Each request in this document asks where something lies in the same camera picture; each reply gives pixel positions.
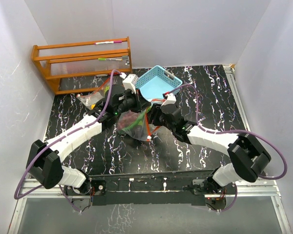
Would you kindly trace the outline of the light blue plastic basket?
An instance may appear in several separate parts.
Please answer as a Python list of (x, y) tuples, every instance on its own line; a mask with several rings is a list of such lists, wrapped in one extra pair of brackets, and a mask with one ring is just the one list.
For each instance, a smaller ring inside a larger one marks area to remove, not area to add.
[(148, 100), (163, 99), (166, 92), (181, 86), (183, 82), (161, 66), (154, 66), (139, 77), (135, 88)]

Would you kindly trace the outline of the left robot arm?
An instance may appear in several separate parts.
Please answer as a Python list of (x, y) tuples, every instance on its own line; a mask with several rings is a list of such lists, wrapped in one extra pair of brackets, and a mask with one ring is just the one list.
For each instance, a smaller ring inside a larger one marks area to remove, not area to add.
[(114, 125), (122, 113), (138, 113), (150, 105), (140, 90), (112, 85), (105, 97), (74, 126), (46, 142), (36, 140), (32, 144), (27, 173), (46, 189), (62, 185), (87, 194), (91, 189), (90, 177), (80, 169), (63, 166), (65, 158), (84, 142)]

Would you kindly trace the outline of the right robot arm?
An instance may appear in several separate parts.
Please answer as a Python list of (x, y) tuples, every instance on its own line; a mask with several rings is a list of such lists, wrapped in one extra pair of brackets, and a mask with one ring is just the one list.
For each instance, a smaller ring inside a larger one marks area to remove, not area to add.
[(175, 104), (154, 104), (146, 117), (150, 124), (166, 127), (180, 142), (211, 148), (230, 158), (229, 164), (216, 168), (203, 182), (190, 185), (192, 190), (217, 194), (230, 183), (256, 182), (271, 161), (270, 154), (255, 136), (204, 131), (197, 123), (184, 119)]

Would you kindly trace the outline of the zip bag red seal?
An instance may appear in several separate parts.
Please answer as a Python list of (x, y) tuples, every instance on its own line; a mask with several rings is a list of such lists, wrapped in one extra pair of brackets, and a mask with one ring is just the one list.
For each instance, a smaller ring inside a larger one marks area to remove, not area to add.
[(121, 114), (117, 122), (117, 130), (121, 135), (128, 135), (133, 139), (140, 141), (150, 141), (161, 127), (149, 123), (147, 114), (151, 110), (153, 104), (162, 104), (164, 99), (152, 99), (151, 106), (139, 113), (127, 111)]

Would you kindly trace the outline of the green fake chili pepper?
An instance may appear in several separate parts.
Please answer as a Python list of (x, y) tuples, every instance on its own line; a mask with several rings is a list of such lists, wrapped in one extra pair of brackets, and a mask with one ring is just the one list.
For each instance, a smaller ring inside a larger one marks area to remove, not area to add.
[(146, 115), (145, 111), (143, 111), (141, 113), (130, 112), (127, 116), (130, 119), (130, 121), (129, 121), (128, 125), (126, 126), (126, 128), (132, 129), (137, 125), (142, 126), (145, 121), (145, 115)]

